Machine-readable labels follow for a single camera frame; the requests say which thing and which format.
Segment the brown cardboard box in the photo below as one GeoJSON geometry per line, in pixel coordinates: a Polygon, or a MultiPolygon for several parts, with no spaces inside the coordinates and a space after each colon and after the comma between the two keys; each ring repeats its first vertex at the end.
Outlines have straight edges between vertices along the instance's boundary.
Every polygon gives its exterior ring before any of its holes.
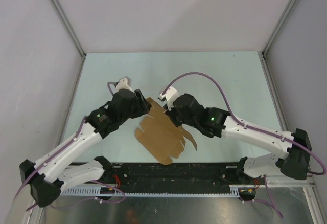
{"type": "Polygon", "coordinates": [[[134,136],[159,163],[169,165],[173,159],[179,158],[186,141],[197,149],[193,136],[182,126],[176,127],[160,104],[150,97],[146,101],[151,104],[151,109],[139,123],[134,136]]]}

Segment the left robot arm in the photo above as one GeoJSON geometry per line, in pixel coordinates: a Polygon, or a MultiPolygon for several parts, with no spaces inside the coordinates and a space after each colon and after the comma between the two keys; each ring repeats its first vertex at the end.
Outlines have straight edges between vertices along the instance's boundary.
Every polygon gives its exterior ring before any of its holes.
{"type": "Polygon", "coordinates": [[[114,168],[104,156],[72,168],[69,165],[128,119],[146,115],[150,109],[151,104],[140,90],[121,89],[112,100],[85,116],[78,130],[65,142],[35,162],[23,161],[19,166],[22,184],[30,185],[30,194],[36,205],[46,207],[63,191],[79,184],[98,180],[109,182],[114,168]]]}

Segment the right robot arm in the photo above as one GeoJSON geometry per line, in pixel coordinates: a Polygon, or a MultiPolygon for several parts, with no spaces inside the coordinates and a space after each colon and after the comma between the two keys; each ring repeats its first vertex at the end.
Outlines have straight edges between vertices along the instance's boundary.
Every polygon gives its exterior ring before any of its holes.
{"type": "Polygon", "coordinates": [[[289,132],[256,128],[233,118],[226,110],[203,107],[190,94],[165,93],[159,95],[159,99],[166,101],[165,114],[176,127],[188,125],[209,138],[237,139],[269,152],[257,158],[240,159],[236,170],[236,179],[240,183],[247,184],[261,175],[278,173],[295,180],[307,178],[312,147],[305,130],[298,128],[289,132]]]}

